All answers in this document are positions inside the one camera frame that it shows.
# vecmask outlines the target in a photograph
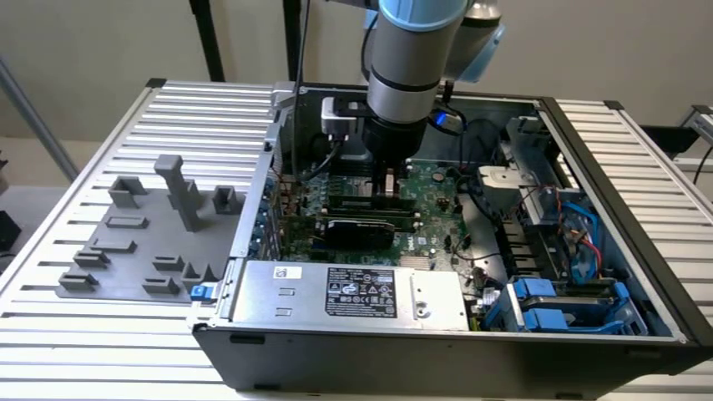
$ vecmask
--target warning label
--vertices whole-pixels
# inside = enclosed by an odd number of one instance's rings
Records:
[[[324,310],[330,316],[397,317],[392,270],[330,267]]]

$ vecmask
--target green circuit board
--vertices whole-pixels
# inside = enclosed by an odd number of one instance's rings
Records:
[[[397,230],[393,245],[385,250],[336,251],[325,248],[316,234],[322,206],[332,195],[369,196],[370,184],[364,177],[326,174],[316,177],[302,187],[300,216],[281,219],[284,232],[281,255],[285,261],[328,261],[344,264],[412,266],[433,270],[450,270],[452,254],[445,252],[444,240],[454,245],[465,236],[465,224],[460,213],[453,212],[456,180],[446,176],[446,167],[434,162],[414,161],[408,178],[398,181],[400,196],[414,200],[420,217],[413,232]],[[442,180],[433,179],[433,174]]]

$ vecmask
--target white label sticker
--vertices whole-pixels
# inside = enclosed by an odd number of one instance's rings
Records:
[[[301,266],[274,266],[274,273],[272,278],[288,278],[288,279],[300,279],[302,278],[302,267]]]

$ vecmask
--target table surface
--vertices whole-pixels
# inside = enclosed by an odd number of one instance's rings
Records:
[[[153,161],[176,153],[184,156],[185,177],[201,189],[246,190],[252,150],[245,144],[264,135],[270,121],[269,93],[268,86],[170,81],[141,93],[0,276],[0,398],[313,399],[228,388],[189,333],[189,306],[62,299],[53,292],[110,204],[105,188],[117,175],[137,175],[146,188],[160,188]],[[710,320],[713,286],[700,284],[708,298],[698,303]],[[206,317],[210,310],[193,312]],[[706,362],[674,377],[641,377],[601,399],[702,401],[712,394],[713,362]],[[413,399],[322,396],[365,398]]]

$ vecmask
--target white wall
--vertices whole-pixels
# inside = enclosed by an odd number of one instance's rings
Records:
[[[500,6],[506,37],[476,90],[617,99],[646,124],[713,104],[713,0]],[[364,12],[312,11],[305,79],[358,83]],[[213,16],[228,79],[286,79],[281,1],[213,0]],[[188,0],[0,0],[0,52],[64,139],[102,140],[149,77],[206,79]],[[30,136],[3,95],[0,135]]]

